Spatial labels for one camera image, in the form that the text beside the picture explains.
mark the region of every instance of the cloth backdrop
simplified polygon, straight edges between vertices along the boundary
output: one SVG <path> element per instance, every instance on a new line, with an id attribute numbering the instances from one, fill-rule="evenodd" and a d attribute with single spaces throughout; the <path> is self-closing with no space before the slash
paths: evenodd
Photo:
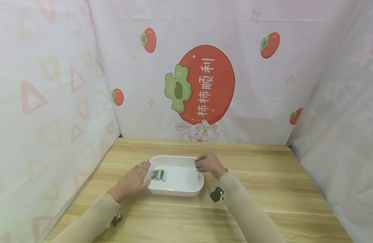
<path id="1" fill-rule="evenodd" d="M 373 0 L 357 6 L 291 135 L 354 242 L 373 243 Z"/>
<path id="2" fill-rule="evenodd" d="M 0 243 L 43 242 L 119 134 L 88 3 L 0 0 Z"/>
<path id="3" fill-rule="evenodd" d="M 124 137 L 285 144 L 356 1 L 89 3 Z"/>

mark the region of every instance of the white plastic tray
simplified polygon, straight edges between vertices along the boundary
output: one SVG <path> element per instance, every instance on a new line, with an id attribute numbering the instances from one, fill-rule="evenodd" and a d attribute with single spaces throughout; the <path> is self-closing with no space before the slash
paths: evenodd
<path id="1" fill-rule="evenodd" d="M 154 169 L 166 171 L 166 181 L 151 180 L 148 187 L 153 194 L 194 197 L 204 185 L 204 174 L 195 169 L 194 157 L 158 155 L 150 160 L 145 180 L 151 178 Z"/>

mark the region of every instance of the hand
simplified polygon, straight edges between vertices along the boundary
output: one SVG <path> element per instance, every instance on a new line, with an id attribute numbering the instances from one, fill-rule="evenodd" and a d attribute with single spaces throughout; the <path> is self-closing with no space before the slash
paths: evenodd
<path id="1" fill-rule="evenodd" d="M 138 195 L 150 184 L 150 179 L 143 182 L 149 168 L 150 162 L 142 161 L 142 163 L 130 169 L 130 171 L 127 172 L 115 186 L 109 189 L 107 193 L 117 203 L 122 202 L 128 197 Z"/>
<path id="2" fill-rule="evenodd" d="M 199 172 L 210 172 L 218 180 L 227 173 L 226 168 L 223 167 L 213 153 L 202 154 L 196 161 L 196 167 L 199 169 Z"/>

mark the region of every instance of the persimmon illustration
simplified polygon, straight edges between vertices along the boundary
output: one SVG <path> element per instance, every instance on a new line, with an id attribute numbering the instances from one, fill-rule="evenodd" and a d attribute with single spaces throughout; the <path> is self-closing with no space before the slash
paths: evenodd
<path id="1" fill-rule="evenodd" d="M 145 31 L 141 34 L 141 42 L 142 46 L 148 53 L 152 53 L 157 46 L 157 36 L 155 32 L 151 28 L 145 29 Z"/>
<path id="2" fill-rule="evenodd" d="M 295 125 L 302 111 L 303 111 L 303 108 L 300 108 L 296 110 L 295 112 L 292 112 L 292 114 L 289 116 L 289 123 L 291 123 L 292 125 Z"/>
<path id="3" fill-rule="evenodd" d="M 230 60 L 218 48 L 209 45 L 191 49 L 176 65 L 175 75 L 165 76 L 165 95 L 172 109 L 191 124 L 205 119 L 209 124 L 220 120 L 230 106 L 235 75 Z"/>
<path id="4" fill-rule="evenodd" d="M 270 35 L 264 37 L 261 41 L 261 56 L 263 58 L 269 58 L 277 51 L 280 44 L 280 35 L 277 32 L 273 32 Z"/>
<path id="5" fill-rule="evenodd" d="M 124 101 L 123 92 L 120 89 L 114 89 L 111 92 L 112 100 L 114 101 L 115 105 L 121 106 Z"/>

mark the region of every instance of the cartoon bunny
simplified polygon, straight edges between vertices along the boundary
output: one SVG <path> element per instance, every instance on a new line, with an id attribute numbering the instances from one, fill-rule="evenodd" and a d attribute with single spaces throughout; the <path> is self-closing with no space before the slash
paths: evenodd
<path id="1" fill-rule="evenodd" d="M 178 123 L 176 125 L 177 130 L 189 130 L 189 133 L 185 133 L 182 136 L 183 141 L 199 141 L 205 142 L 209 139 L 217 139 L 219 134 L 215 132 L 217 126 L 215 124 L 210 125 L 207 120 L 203 119 L 201 123 L 195 125 L 189 125 L 188 123 Z"/>

